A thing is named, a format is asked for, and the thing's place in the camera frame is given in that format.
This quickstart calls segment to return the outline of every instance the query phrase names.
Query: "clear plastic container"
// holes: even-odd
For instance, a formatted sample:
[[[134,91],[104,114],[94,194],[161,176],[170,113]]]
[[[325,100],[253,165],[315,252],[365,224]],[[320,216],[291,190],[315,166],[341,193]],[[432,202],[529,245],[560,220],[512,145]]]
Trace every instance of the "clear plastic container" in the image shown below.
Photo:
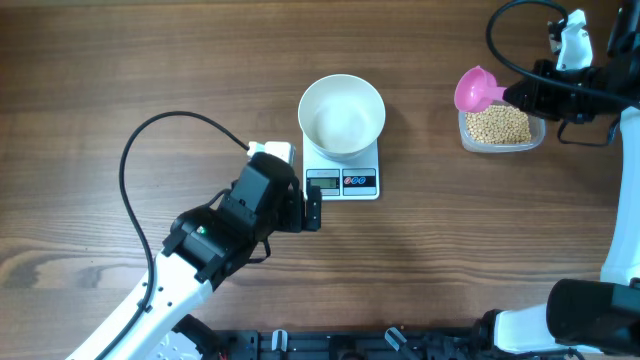
[[[507,105],[503,101],[494,101],[493,105]],[[460,137],[462,137],[462,146],[471,152],[481,153],[504,153],[531,150],[542,144],[546,134],[544,120],[529,115],[529,131],[531,131],[531,141],[521,144],[483,144],[479,143],[471,137],[467,129],[467,119],[464,112],[458,114],[458,123],[460,125]]]

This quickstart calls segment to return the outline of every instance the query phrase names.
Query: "black cable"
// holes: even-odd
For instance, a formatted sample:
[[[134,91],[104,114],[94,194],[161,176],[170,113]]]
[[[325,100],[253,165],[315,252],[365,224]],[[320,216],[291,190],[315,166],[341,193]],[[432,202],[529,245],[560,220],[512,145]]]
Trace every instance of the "black cable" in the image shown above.
[[[567,14],[567,10],[565,10],[565,8],[563,8],[562,6],[552,2],[552,1],[548,1],[548,0],[514,0],[512,2],[509,2],[507,4],[505,4],[504,6],[502,6],[500,9],[498,9],[493,16],[491,16],[491,19],[489,19],[489,24],[487,24],[487,31],[486,31],[486,41],[487,41],[487,46],[489,47],[489,51],[491,51],[491,53],[493,54],[493,56],[496,57],[496,59],[498,59],[498,61],[500,61],[500,63],[502,63],[504,66],[508,67],[509,69],[523,75],[526,76],[530,79],[536,80],[538,82],[541,83],[545,83],[547,85],[551,85],[551,86],[555,86],[558,88],[562,88],[568,91],[573,91],[573,92],[577,92],[577,93],[582,93],[584,95],[589,95],[589,96],[593,96],[593,97],[598,97],[598,98],[603,98],[603,99],[607,99],[610,101],[615,101],[616,103],[619,104],[623,104],[625,106],[630,106],[630,107],[634,107],[636,109],[640,109],[640,103],[638,103],[636,100],[632,100],[632,99],[628,99],[616,94],[612,94],[612,93],[608,93],[605,91],[600,91],[600,90],[594,90],[594,89],[589,89],[589,88],[584,88],[584,87],[580,87],[580,86],[576,86],[576,85],[572,85],[572,84],[567,84],[561,81],[557,81],[557,80],[553,80],[553,79],[547,79],[545,77],[542,77],[540,75],[536,75],[524,68],[519,67],[518,65],[512,63],[511,61],[509,61],[507,58],[505,58],[499,51],[498,49],[496,49],[494,43],[493,43],[493,26],[496,23],[496,20],[498,20],[498,18],[507,10],[519,6],[519,5],[525,5],[525,4],[535,4],[535,5],[542,5],[542,6],[546,6],[552,9],[557,10],[558,12],[560,12],[560,14],[562,14],[562,17],[564,18],[564,23],[568,24],[569,22],[569,15]]]
[[[229,189],[222,189],[222,190],[220,190],[220,191],[216,194],[216,196],[214,196],[211,200],[209,200],[209,202],[208,202],[208,203],[204,204],[204,206],[206,206],[206,207],[211,207],[211,205],[215,204],[215,203],[216,203],[216,201],[218,201],[218,199],[220,198],[220,196],[222,196],[223,194],[229,194],[229,193],[231,193],[231,190],[229,190]]]
[[[152,123],[160,119],[164,119],[166,117],[171,117],[171,116],[188,116],[188,117],[202,120],[207,124],[213,125],[215,128],[222,131],[223,134],[227,135],[231,140],[233,140],[236,144],[240,145],[240,147],[242,147],[243,149],[249,150],[249,147],[245,143],[240,141],[237,137],[235,137],[232,133],[229,132],[229,130],[225,129],[222,125],[218,124],[217,122],[205,116],[192,113],[190,111],[169,111],[166,113],[156,115],[151,119],[142,123],[142,125],[138,126],[138,128],[133,132],[133,134],[131,134],[131,136],[129,137],[129,141],[127,141],[127,145],[125,145],[124,150],[122,151],[122,157],[120,158],[120,170],[118,173],[118,182],[120,184],[120,195],[122,196],[124,207],[127,209],[127,214],[129,215],[129,219],[131,220],[133,227],[136,229],[136,233],[138,233],[138,237],[140,238],[140,242],[142,243],[142,249],[144,250],[144,255],[147,259],[147,272],[149,274],[149,277],[147,280],[147,289],[145,290],[144,297],[142,298],[140,303],[138,303],[138,309],[133,314],[129,322],[127,322],[127,324],[124,326],[124,328],[120,330],[118,335],[116,335],[116,337],[113,340],[111,340],[109,345],[107,345],[107,347],[104,350],[102,350],[102,352],[96,358],[97,360],[104,359],[111,352],[111,350],[113,350],[113,348],[116,347],[116,345],[118,345],[120,340],[122,340],[127,335],[129,330],[131,330],[133,325],[136,323],[136,321],[138,321],[138,318],[140,318],[140,315],[142,315],[142,312],[147,308],[147,305],[149,304],[149,300],[151,299],[151,294],[153,293],[154,280],[155,280],[155,266],[153,262],[153,255],[151,254],[151,248],[149,247],[149,242],[147,241],[147,238],[144,235],[144,232],[142,231],[142,227],[140,227],[140,223],[138,222],[136,215],[133,213],[133,209],[131,208],[131,204],[129,203],[129,196],[127,195],[127,189],[125,188],[125,184],[124,184],[124,170],[125,170],[125,165],[127,163],[127,156],[129,155],[129,150],[131,149],[131,145],[133,145],[133,141],[136,139],[136,137],[138,137],[138,135],[140,135],[142,130],[144,130],[147,126],[151,125]]]

